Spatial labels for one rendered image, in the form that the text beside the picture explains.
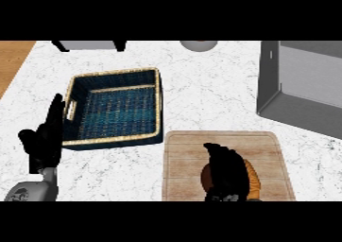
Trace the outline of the grey black appliance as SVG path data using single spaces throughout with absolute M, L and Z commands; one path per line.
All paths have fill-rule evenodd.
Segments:
M 126 45 L 126 41 L 52 41 L 51 43 L 61 52 L 108 49 L 116 49 L 117 52 L 122 52 Z

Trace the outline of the grey round object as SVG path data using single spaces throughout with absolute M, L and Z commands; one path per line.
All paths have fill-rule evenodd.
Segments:
M 216 41 L 181 41 L 181 45 L 191 51 L 206 52 L 217 45 Z

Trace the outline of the grey steel sink basin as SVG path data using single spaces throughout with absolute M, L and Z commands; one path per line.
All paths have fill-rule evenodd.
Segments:
M 263 41 L 256 114 L 342 139 L 342 41 Z

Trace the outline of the pale wooden cutting board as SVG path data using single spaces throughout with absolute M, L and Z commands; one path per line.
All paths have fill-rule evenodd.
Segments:
M 178 130 L 166 134 L 161 201 L 203 201 L 210 185 L 204 143 L 234 149 L 250 162 L 263 201 L 294 201 L 296 196 L 275 134 L 269 131 Z

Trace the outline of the blue wicker basket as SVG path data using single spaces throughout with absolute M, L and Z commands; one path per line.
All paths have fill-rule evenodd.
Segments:
M 163 91 L 157 68 L 73 76 L 64 102 L 64 148 L 89 150 L 163 142 Z

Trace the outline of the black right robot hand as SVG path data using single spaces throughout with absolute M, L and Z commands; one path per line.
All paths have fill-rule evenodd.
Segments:
M 206 201 L 247 200 L 250 179 L 244 159 L 234 149 L 219 144 L 204 143 L 209 153 L 209 172 L 212 187 L 206 192 Z

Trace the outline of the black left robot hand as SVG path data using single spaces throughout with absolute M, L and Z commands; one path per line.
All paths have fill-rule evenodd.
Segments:
M 55 167 L 61 159 L 63 110 L 66 102 L 60 94 L 54 95 L 45 121 L 36 130 L 22 130 L 17 138 L 29 155 L 29 173 L 38 174 L 47 167 Z

